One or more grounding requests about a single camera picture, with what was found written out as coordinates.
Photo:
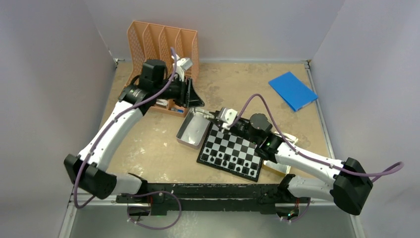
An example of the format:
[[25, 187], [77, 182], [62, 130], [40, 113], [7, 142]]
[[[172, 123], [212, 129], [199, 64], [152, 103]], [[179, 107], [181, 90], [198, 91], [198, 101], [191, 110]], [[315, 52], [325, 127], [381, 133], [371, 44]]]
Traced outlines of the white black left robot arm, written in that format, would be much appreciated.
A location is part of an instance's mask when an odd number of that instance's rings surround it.
[[190, 58], [178, 58], [172, 73], [164, 61], [148, 59], [139, 75], [123, 88], [112, 114], [92, 141], [77, 155], [67, 155], [65, 169], [75, 187], [105, 199], [113, 194], [128, 193], [136, 203], [146, 200], [147, 181], [133, 174], [107, 173], [110, 161], [131, 128], [158, 99], [173, 100], [177, 106], [204, 106], [186, 72], [193, 63]]

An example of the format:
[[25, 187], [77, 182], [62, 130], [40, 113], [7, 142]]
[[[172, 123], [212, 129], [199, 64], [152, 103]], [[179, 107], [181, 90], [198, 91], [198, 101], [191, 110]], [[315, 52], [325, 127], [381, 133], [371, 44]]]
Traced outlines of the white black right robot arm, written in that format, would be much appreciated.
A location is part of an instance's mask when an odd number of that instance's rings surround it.
[[313, 176], [286, 176], [278, 188], [281, 200], [316, 198], [331, 201], [349, 214], [361, 213], [373, 183], [368, 177], [360, 176], [365, 170], [358, 160], [341, 161], [307, 151], [272, 132], [272, 127], [264, 114], [253, 114], [250, 119], [239, 119], [227, 126], [227, 130], [255, 144], [257, 154], [263, 159], [292, 166]]

